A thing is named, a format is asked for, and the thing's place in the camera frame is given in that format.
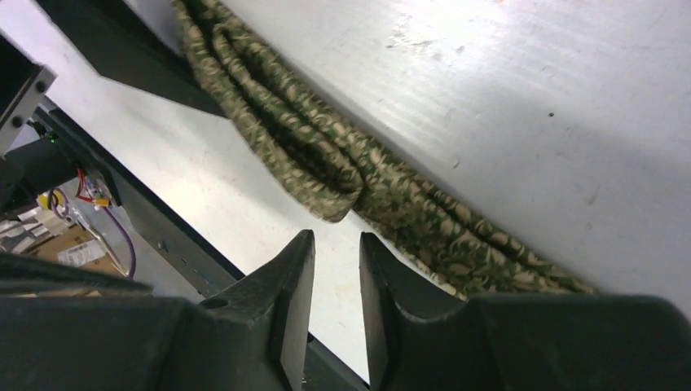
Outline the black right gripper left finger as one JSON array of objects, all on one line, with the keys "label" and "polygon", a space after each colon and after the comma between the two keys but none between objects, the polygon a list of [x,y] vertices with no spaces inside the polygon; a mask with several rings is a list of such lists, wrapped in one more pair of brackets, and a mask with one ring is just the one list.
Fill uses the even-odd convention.
[{"label": "black right gripper left finger", "polygon": [[36,257],[1,255],[4,390],[298,390],[315,266],[300,231],[200,303]]}]

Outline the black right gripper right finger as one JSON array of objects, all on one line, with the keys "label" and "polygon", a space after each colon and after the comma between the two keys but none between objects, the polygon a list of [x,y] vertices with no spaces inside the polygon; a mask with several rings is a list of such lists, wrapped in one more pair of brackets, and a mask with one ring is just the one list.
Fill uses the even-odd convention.
[{"label": "black right gripper right finger", "polygon": [[687,390],[690,324],[658,297],[490,293],[462,301],[372,233],[360,280],[373,390]]}]

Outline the olive floral patterned tie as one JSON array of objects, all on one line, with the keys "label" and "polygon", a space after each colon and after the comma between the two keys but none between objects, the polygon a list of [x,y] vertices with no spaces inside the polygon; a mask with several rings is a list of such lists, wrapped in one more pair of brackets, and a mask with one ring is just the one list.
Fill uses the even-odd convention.
[{"label": "olive floral patterned tie", "polygon": [[182,53],[274,179],[316,217],[356,213],[443,290],[593,294],[326,103],[219,1],[175,1]]}]

